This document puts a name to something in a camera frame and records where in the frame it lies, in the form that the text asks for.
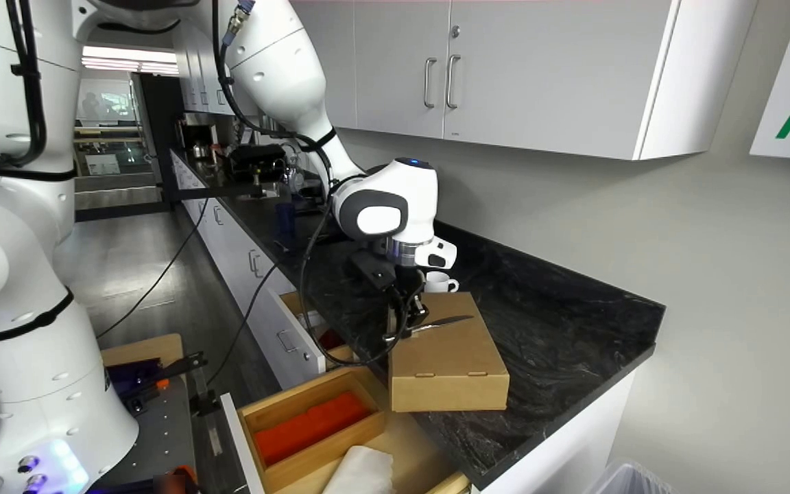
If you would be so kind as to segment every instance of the open cardboard box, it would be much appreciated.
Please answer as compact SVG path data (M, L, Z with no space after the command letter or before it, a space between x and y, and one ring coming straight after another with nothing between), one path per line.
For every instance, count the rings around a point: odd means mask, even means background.
M470 315L400 340L391 356L392 411L507 410L510 374L473 293L425 293L429 318Z
M324 437L317 444L307 444L304 449L278 464L260 462L258 447L252 441L256 432L296 418L340 392L354 392L367 407L372 415ZM300 385L295 389L278 392L273 397L238 410L238 418L267 491L286 488L289 482L310 475L313 470L337 462L348 447L372 441L376 433L388 429L384 389L380 386L380 381L367 368L340 368L324 374L307 385Z

